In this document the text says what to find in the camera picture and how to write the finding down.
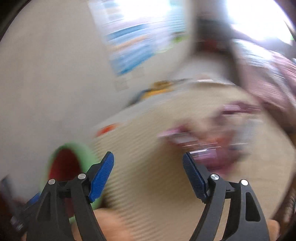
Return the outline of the green rimmed red bin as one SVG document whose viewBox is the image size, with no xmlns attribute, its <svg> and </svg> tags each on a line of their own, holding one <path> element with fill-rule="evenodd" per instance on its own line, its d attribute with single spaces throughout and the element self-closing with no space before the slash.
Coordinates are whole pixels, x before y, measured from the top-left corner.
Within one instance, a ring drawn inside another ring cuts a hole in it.
<svg viewBox="0 0 296 241">
<path fill-rule="evenodd" d="M 44 186 L 50 179 L 69 181 L 88 169 L 100 160 L 87 145 L 70 142 L 55 149 L 48 159 L 45 173 L 40 184 Z"/>
</svg>

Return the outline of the pinyin wall poster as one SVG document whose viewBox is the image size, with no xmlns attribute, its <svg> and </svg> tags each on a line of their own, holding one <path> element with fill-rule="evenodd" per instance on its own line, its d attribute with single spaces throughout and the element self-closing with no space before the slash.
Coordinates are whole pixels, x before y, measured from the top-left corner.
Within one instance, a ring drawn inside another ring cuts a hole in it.
<svg viewBox="0 0 296 241">
<path fill-rule="evenodd" d="M 87 5 L 117 76 L 158 52 L 157 33 L 168 19 L 169 1 L 88 1 Z"/>
</svg>

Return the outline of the pink torn wrapper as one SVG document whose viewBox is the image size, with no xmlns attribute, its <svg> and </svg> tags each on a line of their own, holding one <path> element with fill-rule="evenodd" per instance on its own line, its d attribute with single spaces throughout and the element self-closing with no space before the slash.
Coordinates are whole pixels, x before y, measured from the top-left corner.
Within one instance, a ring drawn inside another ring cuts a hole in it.
<svg viewBox="0 0 296 241">
<path fill-rule="evenodd" d="M 208 170 L 227 173 L 248 155 L 260 112 L 257 105 L 233 101 L 207 118 L 182 120 L 158 137 L 190 152 L 195 163 Z"/>
</svg>

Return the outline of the yellow toy on floor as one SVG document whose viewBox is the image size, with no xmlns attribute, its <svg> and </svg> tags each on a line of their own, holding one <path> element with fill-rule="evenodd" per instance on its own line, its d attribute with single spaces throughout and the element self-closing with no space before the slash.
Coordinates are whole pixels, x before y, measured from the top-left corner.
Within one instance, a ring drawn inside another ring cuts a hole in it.
<svg viewBox="0 0 296 241">
<path fill-rule="evenodd" d="M 148 99 L 152 96 L 160 95 L 163 93 L 172 92 L 175 90 L 177 85 L 181 84 L 188 79 L 175 79 L 175 80 L 162 80 L 152 84 L 148 89 L 140 91 L 129 103 L 129 106 Z"/>
</svg>

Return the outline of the checkered yellow mat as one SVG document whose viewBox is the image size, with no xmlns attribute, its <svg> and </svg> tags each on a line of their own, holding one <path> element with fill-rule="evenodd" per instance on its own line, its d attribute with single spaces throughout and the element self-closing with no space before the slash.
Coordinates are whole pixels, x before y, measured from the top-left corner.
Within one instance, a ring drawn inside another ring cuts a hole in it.
<svg viewBox="0 0 296 241">
<path fill-rule="evenodd" d="M 209 116 L 237 97 L 251 101 L 235 86 L 201 83 L 94 140 L 98 156 L 114 154 L 104 198 L 133 240 L 269 240 L 265 220 L 295 169 L 295 148 L 267 114 L 249 154 L 217 180 L 157 136 L 177 118 Z"/>
</svg>

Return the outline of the bed with plaid sheet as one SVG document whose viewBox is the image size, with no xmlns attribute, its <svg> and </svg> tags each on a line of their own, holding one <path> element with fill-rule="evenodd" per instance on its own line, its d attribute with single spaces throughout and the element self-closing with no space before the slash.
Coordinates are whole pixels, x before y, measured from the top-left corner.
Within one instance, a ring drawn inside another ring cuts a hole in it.
<svg viewBox="0 0 296 241">
<path fill-rule="evenodd" d="M 232 39 L 230 46 L 241 87 L 286 132 L 295 132 L 295 63 L 247 40 Z"/>
</svg>

